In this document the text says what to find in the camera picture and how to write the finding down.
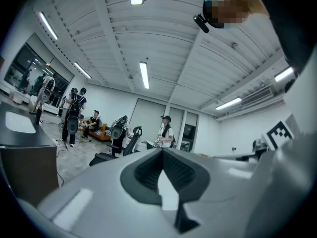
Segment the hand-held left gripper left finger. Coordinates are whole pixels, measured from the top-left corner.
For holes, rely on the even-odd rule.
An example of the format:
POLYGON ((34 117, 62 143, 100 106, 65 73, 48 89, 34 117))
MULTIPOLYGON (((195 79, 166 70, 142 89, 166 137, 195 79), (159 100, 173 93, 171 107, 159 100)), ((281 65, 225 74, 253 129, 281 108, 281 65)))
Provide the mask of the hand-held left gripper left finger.
POLYGON ((37 209, 79 238, 176 238, 178 232, 162 207, 138 202, 120 182, 126 166, 155 153, 147 150, 89 167, 50 193, 37 209))

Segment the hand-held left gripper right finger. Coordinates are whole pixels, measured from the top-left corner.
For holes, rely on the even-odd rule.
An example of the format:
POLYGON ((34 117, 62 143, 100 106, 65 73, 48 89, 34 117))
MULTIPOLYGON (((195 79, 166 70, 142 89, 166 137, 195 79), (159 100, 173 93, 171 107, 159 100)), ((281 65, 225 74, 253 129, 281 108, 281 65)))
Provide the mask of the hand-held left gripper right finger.
POLYGON ((164 216, 185 238, 316 236, 316 135, 301 134, 257 163, 212 159, 199 201, 164 216))

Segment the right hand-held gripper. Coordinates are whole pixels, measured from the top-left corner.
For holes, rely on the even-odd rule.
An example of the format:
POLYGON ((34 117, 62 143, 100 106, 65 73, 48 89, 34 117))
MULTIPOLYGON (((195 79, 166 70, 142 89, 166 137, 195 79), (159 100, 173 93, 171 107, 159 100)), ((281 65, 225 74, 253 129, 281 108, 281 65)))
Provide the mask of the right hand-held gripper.
POLYGON ((254 140, 252 143, 253 153, 219 155, 213 156, 213 158, 242 162, 249 162, 250 160, 252 162, 258 162, 259 154, 255 152, 274 151, 299 134, 299 127, 294 116, 291 114, 285 120, 278 120, 273 125, 270 125, 263 131, 260 138, 254 140))

